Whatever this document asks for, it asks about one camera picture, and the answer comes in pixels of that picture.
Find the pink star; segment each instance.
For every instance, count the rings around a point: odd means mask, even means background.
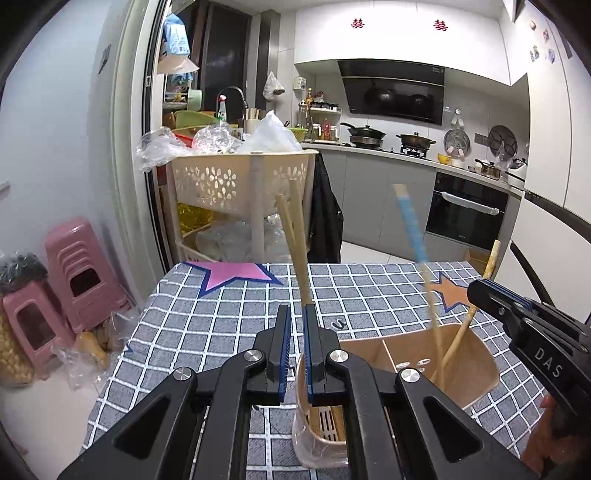
[[[282,285],[265,267],[256,263],[185,262],[205,272],[197,298],[228,285],[234,280],[258,281]]]

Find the pot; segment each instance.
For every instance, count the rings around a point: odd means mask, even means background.
[[[372,137],[354,137],[351,135],[350,141],[358,148],[370,148],[376,150],[382,146],[382,140]]]
[[[475,158],[474,161],[482,165],[482,167],[480,168],[480,175],[483,175],[484,177],[493,180],[498,180],[501,178],[500,168],[495,167],[491,163],[484,163],[482,160],[478,160],[477,158]]]
[[[349,133],[351,134],[351,137],[368,137],[381,140],[386,136],[384,132],[376,130],[375,128],[371,128],[369,125],[365,125],[365,127],[354,127],[353,125],[347,124],[345,122],[341,122],[340,124],[349,127]]]
[[[435,140],[431,140],[430,138],[419,137],[418,132],[415,132],[414,135],[396,135],[401,141],[403,147],[414,147],[414,148],[422,148],[423,150],[429,150],[431,145],[437,143]]]

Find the white cabinet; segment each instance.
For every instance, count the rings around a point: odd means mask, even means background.
[[[563,57],[566,82],[569,87],[572,117],[572,149],[569,184],[565,208],[591,222],[591,163],[589,162],[589,132],[591,132],[591,76],[577,54]]]
[[[354,20],[363,27],[354,28]],[[447,29],[438,30],[437,20]],[[455,8],[392,1],[298,11],[295,63],[368,57],[441,65],[509,84],[496,20]]]
[[[512,240],[524,254],[560,310],[584,322],[591,296],[584,275],[591,269],[591,244],[533,203],[523,200]],[[495,281],[537,299],[519,263],[507,249]]]
[[[456,8],[417,3],[413,41],[425,63],[471,72],[509,84],[503,35],[497,20]],[[434,24],[444,21],[447,30]]]
[[[372,3],[361,1],[298,10],[294,63],[367,58],[373,47]],[[359,19],[363,27],[353,28],[353,21]]]
[[[530,155],[525,188],[562,206],[570,168],[571,119],[564,49],[557,30],[529,2],[503,30],[511,83],[527,72],[530,87]],[[539,57],[535,58],[535,49]]]

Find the spray bottle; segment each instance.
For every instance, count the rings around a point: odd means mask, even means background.
[[[220,95],[217,101],[219,102],[219,107],[217,109],[217,122],[227,122],[228,113],[226,112],[226,96]]]

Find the table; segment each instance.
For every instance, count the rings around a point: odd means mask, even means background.
[[[265,265],[282,285],[232,281],[200,299],[204,271],[178,264],[158,283],[129,342],[131,350],[114,365],[106,388],[90,414],[83,449],[112,427],[175,367],[215,368],[250,348],[257,332],[272,326],[280,304],[294,313],[290,363],[303,351],[301,307],[293,266]],[[444,275],[458,286],[479,278],[467,262],[427,264],[434,280]],[[310,265],[311,290],[321,324],[341,339],[367,338],[424,329],[429,322],[416,264]],[[438,297],[443,323],[460,322],[467,307]],[[501,324],[478,312],[472,330],[495,357],[501,382],[467,408],[483,428],[514,454],[525,448],[540,417],[541,384],[508,350]],[[348,469],[309,471],[291,443],[295,409],[294,377],[289,373],[285,403],[252,411],[248,445],[249,480],[349,478]]]

